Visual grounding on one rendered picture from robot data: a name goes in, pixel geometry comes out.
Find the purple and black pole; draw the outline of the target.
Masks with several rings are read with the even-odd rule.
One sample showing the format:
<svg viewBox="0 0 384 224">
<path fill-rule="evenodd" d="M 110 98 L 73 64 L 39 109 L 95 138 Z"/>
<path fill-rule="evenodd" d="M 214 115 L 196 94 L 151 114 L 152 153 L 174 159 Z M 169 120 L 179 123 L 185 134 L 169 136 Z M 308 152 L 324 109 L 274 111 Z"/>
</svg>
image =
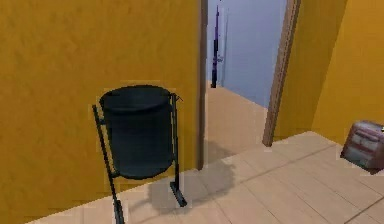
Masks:
<svg viewBox="0 0 384 224">
<path fill-rule="evenodd" d="M 218 78 L 218 50 L 219 50 L 219 7 L 216 6 L 216 15 L 215 15 L 215 29 L 214 29 L 214 51 L 213 51 L 213 63 L 212 63 L 212 82 L 211 88 L 216 88 L 217 78 Z"/>
</svg>

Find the black garbage can on stilts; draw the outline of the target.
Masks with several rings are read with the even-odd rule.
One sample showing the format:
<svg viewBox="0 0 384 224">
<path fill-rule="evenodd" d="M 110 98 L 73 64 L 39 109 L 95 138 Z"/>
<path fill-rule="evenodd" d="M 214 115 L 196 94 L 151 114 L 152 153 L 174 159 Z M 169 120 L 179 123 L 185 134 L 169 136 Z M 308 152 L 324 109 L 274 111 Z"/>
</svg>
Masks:
<svg viewBox="0 0 384 224">
<path fill-rule="evenodd" d="M 92 107 L 109 185 L 116 224 L 125 224 L 114 179 L 144 180 L 175 169 L 170 188 L 181 207 L 176 93 L 154 85 L 110 90 Z"/>
</svg>

